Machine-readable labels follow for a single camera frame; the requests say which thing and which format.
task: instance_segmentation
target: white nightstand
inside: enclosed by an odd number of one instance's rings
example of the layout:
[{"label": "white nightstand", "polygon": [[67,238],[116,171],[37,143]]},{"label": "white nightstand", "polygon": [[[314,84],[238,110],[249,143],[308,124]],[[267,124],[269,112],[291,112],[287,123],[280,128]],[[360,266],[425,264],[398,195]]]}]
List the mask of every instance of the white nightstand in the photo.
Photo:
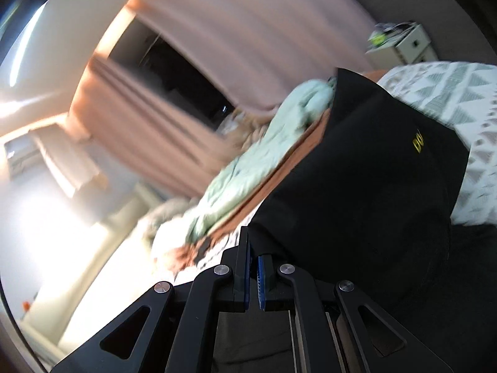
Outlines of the white nightstand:
[{"label": "white nightstand", "polygon": [[378,70],[390,70],[403,64],[433,62],[438,57],[431,47],[431,39],[421,25],[405,37],[393,38],[378,48],[368,50],[366,57]]}]

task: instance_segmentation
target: ceiling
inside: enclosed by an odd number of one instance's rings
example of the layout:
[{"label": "ceiling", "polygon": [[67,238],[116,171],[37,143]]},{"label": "ceiling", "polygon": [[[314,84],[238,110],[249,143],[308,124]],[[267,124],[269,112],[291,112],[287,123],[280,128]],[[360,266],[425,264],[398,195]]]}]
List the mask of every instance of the ceiling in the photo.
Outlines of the ceiling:
[{"label": "ceiling", "polygon": [[[0,65],[0,136],[68,111],[86,62],[126,2],[49,0],[46,3],[27,40],[14,86],[11,87],[12,66],[29,25]],[[20,109],[6,116],[13,102]]]}]

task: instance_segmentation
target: yellow logo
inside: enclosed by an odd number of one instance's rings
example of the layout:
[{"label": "yellow logo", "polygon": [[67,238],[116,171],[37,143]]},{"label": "yellow logo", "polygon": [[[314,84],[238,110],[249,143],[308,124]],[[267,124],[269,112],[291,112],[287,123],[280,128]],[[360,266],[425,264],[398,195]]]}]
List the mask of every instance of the yellow logo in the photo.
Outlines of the yellow logo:
[{"label": "yellow logo", "polygon": [[419,130],[416,133],[416,137],[413,140],[414,148],[418,153],[421,153],[421,150],[424,146],[424,141],[423,141],[423,136],[421,136],[421,133]]}]

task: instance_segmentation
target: silver screw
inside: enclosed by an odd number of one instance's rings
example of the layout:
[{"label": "silver screw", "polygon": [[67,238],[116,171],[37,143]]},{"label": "silver screw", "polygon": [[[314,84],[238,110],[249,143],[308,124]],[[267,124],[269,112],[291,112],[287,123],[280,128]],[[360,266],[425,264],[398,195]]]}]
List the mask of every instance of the silver screw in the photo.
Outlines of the silver screw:
[{"label": "silver screw", "polygon": [[285,275],[289,275],[295,272],[295,266],[291,264],[283,264],[280,266],[280,272]]},{"label": "silver screw", "polygon": [[217,265],[214,268],[214,273],[216,275],[226,275],[229,271],[230,271],[230,267],[227,265],[223,265],[223,264]]},{"label": "silver screw", "polygon": [[156,285],[153,287],[153,290],[155,290],[157,293],[167,293],[169,289],[171,289],[171,285],[164,281],[156,283]]},{"label": "silver screw", "polygon": [[354,284],[349,280],[342,280],[339,283],[339,288],[342,291],[352,291],[354,290]]}]

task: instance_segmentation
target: pink curtain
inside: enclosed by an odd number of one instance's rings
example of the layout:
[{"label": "pink curtain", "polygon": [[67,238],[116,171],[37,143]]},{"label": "pink curtain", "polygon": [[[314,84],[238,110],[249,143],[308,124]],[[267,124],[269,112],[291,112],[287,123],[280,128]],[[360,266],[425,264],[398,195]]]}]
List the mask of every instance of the pink curtain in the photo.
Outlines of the pink curtain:
[{"label": "pink curtain", "polygon": [[271,114],[336,67],[370,71],[374,21],[355,0],[130,0],[128,8],[234,106]]},{"label": "pink curtain", "polygon": [[130,168],[175,194],[201,196],[238,151],[110,59],[93,56],[71,106]]}]

